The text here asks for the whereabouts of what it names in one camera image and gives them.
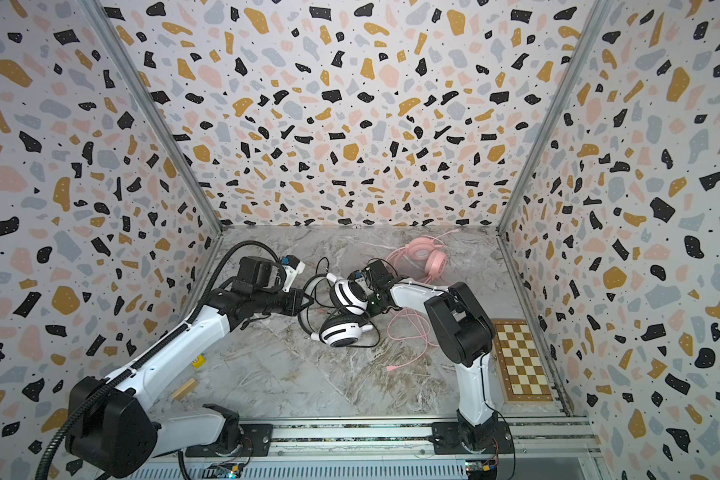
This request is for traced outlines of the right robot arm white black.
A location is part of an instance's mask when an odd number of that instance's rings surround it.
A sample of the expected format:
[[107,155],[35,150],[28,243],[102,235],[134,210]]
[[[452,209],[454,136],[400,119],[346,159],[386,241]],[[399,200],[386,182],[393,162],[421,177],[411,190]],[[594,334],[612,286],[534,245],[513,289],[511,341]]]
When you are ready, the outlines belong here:
[[428,319],[437,345],[455,365],[459,443],[474,452],[491,446],[501,419],[492,392],[498,385],[492,353],[496,328],[469,286],[421,283],[393,274],[380,259],[371,261],[361,275],[371,291],[372,314],[409,309]]

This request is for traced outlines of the white black headphones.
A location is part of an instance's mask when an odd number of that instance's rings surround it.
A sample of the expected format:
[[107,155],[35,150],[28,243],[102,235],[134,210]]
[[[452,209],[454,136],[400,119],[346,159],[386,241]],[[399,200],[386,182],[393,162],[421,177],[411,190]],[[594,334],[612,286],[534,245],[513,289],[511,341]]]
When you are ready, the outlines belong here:
[[[366,290],[359,282],[361,275],[353,273],[349,279],[332,273],[316,274],[305,284],[304,300],[297,315],[301,329],[310,337],[332,348],[372,348],[372,345],[360,345],[362,337],[376,329],[368,312],[369,299]],[[317,329],[313,329],[308,320],[309,308],[318,303],[317,288],[321,282],[329,286],[331,314]]]

